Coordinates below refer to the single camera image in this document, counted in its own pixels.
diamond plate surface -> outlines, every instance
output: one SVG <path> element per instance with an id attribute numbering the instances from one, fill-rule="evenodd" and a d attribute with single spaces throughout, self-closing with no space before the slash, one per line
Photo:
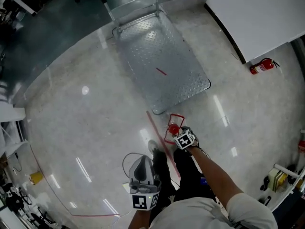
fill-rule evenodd
<path id="1" fill-rule="evenodd" d="M 115 37 L 155 114 L 210 87 L 192 49 L 164 13 L 133 21 Z"/>

leg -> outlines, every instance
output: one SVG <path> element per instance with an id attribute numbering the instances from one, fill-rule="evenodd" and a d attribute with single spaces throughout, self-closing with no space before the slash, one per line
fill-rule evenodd
<path id="1" fill-rule="evenodd" d="M 171 175 L 167 165 L 166 154 L 157 149 L 154 149 L 152 162 L 153 169 L 155 173 L 159 175 L 162 184 L 157 205 L 152 209 L 151 212 L 149 221 L 150 224 L 153 219 L 163 210 L 163 208 L 171 204 L 171 201 L 168 199 L 168 197 L 174 195 L 176 192 L 176 189 L 171 182 Z"/>
<path id="2" fill-rule="evenodd" d="M 201 178 L 204 175 L 199 172 L 192 157 L 180 149 L 174 152 L 173 157 L 181 176 L 180 188 L 176 193 L 175 201 L 203 197 L 211 198 L 216 202 L 215 195 L 210 186 L 201 184 Z"/>

polished floor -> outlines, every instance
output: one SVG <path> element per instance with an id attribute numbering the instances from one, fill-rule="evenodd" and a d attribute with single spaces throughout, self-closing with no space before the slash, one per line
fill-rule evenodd
<path id="1" fill-rule="evenodd" d="M 69 48 L 25 93 L 31 147 L 18 151 L 22 172 L 14 180 L 71 228 L 127 228 L 134 211 L 122 186 L 128 181 L 122 160 L 129 152 L 149 154 L 147 140 L 160 142 L 170 113 L 184 115 L 201 147 L 255 198 L 274 163 L 286 166 L 296 153 L 305 82 L 291 45 L 266 55 L 281 68 L 251 75 L 202 4 L 169 18 L 212 86 L 166 113 L 148 109 L 111 25 Z M 136 158 L 130 155 L 125 169 Z M 169 158 L 168 164 L 179 182 Z M 30 185 L 25 175 L 39 169 L 46 179 Z"/>

red fire extinguisher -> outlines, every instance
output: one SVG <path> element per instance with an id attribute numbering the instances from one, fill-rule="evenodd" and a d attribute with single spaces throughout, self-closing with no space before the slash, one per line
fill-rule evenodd
<path id="1" fill-rule="evenodd" d="M 252 74 L 257 74 L 266 70 L 270 70 L 273 67 L 280 67 L 280 65 L 270 58 L 264 58 L 259 63 L 252 65 L 250 67 L 250 72 Z"/>

person's arm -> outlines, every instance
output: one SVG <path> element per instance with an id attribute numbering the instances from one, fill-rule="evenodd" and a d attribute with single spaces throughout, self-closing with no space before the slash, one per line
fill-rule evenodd
<path id="1" fill-rule="evenodd" d="M 187 149 L 196 159 L 207 183 L 225 208 L 230 198 L 238 193 L 243 193 L 229 175 L 214 161 L 209 159 L 200 149 L 196 147 L 189 147 Z"/>
<path id="2" fill-rule="evenodd" d="M 132 221 L 128 229 L 148 229 L 149 218 L 151 216 L 151 211 L 137 210 L 132 218 Z"/>

